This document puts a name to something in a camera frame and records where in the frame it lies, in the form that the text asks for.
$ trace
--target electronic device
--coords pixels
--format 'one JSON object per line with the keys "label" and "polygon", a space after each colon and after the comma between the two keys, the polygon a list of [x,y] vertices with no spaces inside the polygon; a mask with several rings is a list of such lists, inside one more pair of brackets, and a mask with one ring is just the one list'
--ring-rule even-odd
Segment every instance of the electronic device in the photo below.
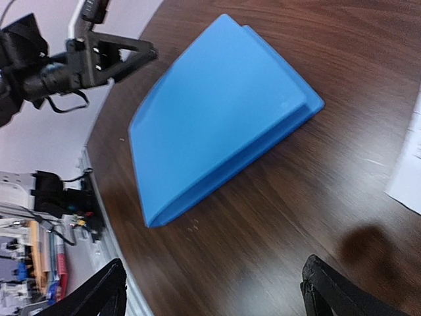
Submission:
{"label": "electronic device", "polygon": [[[47,100],[57,113],[86,107],[80,91],[120,82],[157,58],[152,43],[94,32],[107,15],[109,0],[80,1],[69,25],[66,51],[49,56],[34,14],[0,30],[0,127],[17,114],[24,100],[40,109]],[[120,50],[132,54],[122,60]],[[86,104],[71,110],[58,109],[51,95],[75,93]]]}

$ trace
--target table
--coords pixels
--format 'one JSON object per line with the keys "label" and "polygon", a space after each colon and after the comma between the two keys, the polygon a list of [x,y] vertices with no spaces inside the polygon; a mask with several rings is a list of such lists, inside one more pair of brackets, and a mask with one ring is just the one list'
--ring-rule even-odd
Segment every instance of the table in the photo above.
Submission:
{"label": "table", "polygon": [[[129,123],[222,13],[256,30],[326,107],[179,219],[145,228]],[[338,249],[348,231],[375,224],[402,256],[421,257],[419,215],[384,194],[420,85],[420,17],[415,0],[164,1],[141,37],[159,60],[111,90],[87,145],[122,253],[155,315],[303,315],[299,282],[311,253],[399,306],[405,287],[391,278],[394,294],[384,295],[380,281],[347,270]]]}

